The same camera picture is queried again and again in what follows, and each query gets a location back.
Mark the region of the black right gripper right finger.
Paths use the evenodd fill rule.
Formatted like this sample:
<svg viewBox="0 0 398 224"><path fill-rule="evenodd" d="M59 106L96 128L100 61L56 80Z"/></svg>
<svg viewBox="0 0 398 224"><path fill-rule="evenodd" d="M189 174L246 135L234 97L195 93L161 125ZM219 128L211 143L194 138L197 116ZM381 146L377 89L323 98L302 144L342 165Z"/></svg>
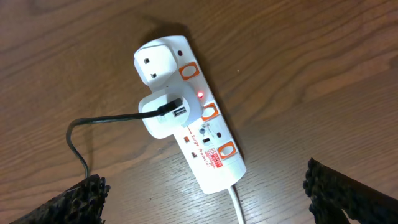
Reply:
<svg viewBox="0 0 398 224"><path fill-rule="evenodd" d="M303 188L316 224L397 224L397 200L339 173L315 159L308 161Z"/></svg>

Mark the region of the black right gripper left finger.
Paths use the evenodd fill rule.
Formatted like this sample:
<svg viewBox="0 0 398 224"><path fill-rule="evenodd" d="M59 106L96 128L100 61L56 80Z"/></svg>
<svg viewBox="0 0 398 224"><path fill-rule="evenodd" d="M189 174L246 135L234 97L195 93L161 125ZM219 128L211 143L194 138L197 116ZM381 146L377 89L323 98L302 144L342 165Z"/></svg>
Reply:
<svg viewBox="0 0 398 224"><path fill-rule="evenodd" d="M104 177L91 175L11 224L104 224L109 191Z"/></svg>

